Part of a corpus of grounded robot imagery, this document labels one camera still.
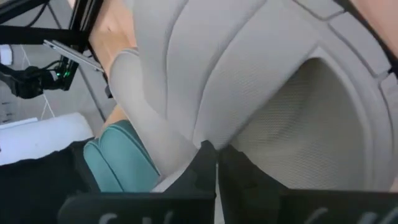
black fabric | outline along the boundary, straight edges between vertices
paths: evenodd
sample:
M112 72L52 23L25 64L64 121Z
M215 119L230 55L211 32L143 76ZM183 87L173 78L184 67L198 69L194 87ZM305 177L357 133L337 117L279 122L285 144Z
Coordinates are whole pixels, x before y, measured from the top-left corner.
M0 223L56 223L68 196L89 191L75 169L73 153L86 142L74 142L40 159L0 166Z
M94 175L88 167L83 155L83 148L85 144L86 142L76 142L76 144L71 146L75 160L75 169L81 175L90 192L100 193L100 187L98 186L97 181L95 180Z

metal rod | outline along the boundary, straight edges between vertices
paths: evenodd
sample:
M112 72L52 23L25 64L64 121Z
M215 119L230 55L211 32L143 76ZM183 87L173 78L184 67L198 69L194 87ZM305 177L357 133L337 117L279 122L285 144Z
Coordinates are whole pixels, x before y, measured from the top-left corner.
M68 57L69 59L77 62L77 63L85 63L91 67L93 67L95 70L104 72L102 69L102 66L100 63L95 62L94 60L89 59L88 57L84 56L82 53L79 53L76 50L73 50L60 42L53 40L44 40L44 45L47 47L50 47L51 49L54 49L61 55Z
M10 0L0 4L0 24L17 17L50 0Z

seat cushion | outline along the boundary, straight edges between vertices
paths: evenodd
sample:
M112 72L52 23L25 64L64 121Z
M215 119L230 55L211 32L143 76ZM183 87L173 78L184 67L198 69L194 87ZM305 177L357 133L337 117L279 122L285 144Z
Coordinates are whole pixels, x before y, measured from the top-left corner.
M101 192L148 192L159 173L129 121L107 127L83 151Z

black cable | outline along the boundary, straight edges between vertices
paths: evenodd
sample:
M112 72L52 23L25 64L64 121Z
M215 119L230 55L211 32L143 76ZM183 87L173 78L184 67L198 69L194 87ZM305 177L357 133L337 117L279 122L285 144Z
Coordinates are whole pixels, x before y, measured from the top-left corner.
M36 15L36 17L32 20L32 22L27 24L25 27L32 27L39 20L40 16L42 16L44 9L47 7L48 4L49 4L49 1L44 3L42 8L40 9L39 13Z

white foam block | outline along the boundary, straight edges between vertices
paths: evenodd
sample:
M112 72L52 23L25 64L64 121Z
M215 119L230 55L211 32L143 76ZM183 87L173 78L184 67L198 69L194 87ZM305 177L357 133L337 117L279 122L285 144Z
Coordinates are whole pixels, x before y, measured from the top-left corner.
M66 148L73 141L93 137L86 119L68 114L0 130L0 165L38 159Z
M0 45L0 62L3 65L12 65L12 50L10 45Z

